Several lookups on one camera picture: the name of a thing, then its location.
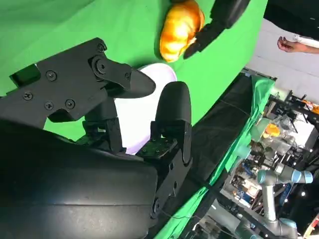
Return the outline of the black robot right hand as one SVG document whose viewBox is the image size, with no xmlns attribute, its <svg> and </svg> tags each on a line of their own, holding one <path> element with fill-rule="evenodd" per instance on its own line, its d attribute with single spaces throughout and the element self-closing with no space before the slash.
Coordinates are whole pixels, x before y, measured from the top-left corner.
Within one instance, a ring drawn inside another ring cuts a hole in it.
<svg viewBox="0 0 319 239">
<path fill-rule="evenodd" d="M 122 145 L 114 100 L 154 81 L 94 38 L 15 72 L 0 99 L 3 239 L 143 239 L 192 164 L 186 83 L 165 85 L 151 137 Z"/>
</svg>

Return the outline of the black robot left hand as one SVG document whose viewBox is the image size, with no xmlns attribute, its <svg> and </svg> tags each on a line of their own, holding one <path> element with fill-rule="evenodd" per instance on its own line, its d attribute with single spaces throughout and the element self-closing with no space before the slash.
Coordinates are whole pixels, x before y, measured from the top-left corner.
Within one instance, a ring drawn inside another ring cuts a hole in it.
<svg viewBox="0 0 319 239">
<path fill-rule="evenodd" d="M 216 0 L 210 12 L 211 22 L 195 34 L 195 42 L 185 51 L 183 58 L 188 59 L 202 52 L 225 30 L 230 29 L 242 16 L 250 0 Z"/>
</svg>

